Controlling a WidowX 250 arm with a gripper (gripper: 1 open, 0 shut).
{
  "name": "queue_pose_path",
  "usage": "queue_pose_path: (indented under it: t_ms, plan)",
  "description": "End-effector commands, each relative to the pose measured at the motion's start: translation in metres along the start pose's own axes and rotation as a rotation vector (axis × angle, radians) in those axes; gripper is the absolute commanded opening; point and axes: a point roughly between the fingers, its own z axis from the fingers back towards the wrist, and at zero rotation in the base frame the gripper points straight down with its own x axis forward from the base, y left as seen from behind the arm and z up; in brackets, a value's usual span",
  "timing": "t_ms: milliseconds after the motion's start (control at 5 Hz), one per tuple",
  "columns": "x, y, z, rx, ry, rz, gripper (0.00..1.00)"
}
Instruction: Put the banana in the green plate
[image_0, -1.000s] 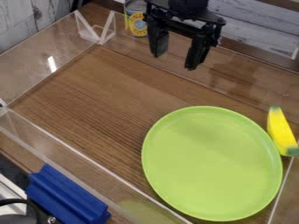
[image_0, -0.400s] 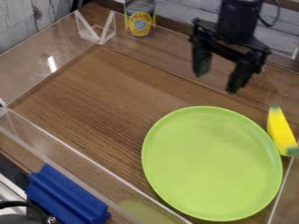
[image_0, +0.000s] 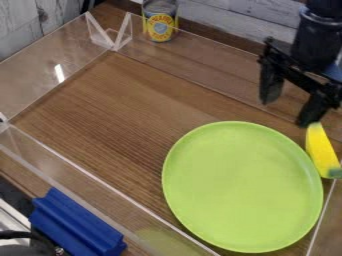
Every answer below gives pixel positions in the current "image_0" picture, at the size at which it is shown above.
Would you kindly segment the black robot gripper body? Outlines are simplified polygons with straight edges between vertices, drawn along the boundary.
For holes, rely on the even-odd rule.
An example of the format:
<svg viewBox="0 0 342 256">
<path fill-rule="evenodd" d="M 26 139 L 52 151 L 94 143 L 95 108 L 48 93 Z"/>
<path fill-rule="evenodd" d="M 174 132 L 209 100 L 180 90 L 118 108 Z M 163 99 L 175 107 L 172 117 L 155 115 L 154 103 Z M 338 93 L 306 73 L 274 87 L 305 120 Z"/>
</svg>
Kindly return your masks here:
<svg viewBox="0 0 342 256">
<path fill-rule="evenodd" d="M 330 107 L 342 106 L 342 68 L 331 63 L 325 70 L 309 70 L 290 55 L 290 44 L 273 37 L 263 41 L 263 52 L 258 63 L 269 62 L 279 71 L 285 81 L 293 83 L 310 95 L 319 91 L 330 101 Z"/>
</svg>

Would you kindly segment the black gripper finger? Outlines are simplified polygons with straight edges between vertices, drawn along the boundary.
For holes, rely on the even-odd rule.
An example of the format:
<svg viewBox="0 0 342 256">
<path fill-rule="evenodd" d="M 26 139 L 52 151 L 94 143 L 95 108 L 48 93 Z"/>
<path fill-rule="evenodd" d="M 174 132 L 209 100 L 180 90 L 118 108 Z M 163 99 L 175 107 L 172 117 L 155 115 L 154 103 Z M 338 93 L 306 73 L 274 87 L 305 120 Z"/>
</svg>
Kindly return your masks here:
<svg viewBox="0 0 342 256">
<path fill-rule="evenodd" d="M 285 79 L 278 69 L 269 63 L 262 64 L 259 79 L 259 99 L 263 105 L 273 103 L 282 94 Z"/>
<path fill-rule="evenodd" d="M 327 96 L 319 91 L 314 92 L 301 109 L 297 125 L 306 128 L 311 123 L 315 123 L 322 119 L 329 109 L 330 101 Z"/>
</svg>

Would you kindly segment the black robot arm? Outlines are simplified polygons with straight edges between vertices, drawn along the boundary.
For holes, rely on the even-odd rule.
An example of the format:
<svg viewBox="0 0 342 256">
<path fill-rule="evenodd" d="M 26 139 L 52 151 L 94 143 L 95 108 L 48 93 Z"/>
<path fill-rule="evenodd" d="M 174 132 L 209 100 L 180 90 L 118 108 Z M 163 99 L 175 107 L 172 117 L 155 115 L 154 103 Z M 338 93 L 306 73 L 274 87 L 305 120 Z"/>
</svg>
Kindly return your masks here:
<svg viewBox="0 0 342 256">
<path fill-rule="evenodd" d="M 342 106 L 342 0 L 307 0 L 299 9 L 299 25 L 293 44 L 265 39 L 259 55 L 259 100 L 273 103 L 290 81 L 310 95 L 297 117 L 297 125 L 319 122 L 330 109 Z"/>
</svg>

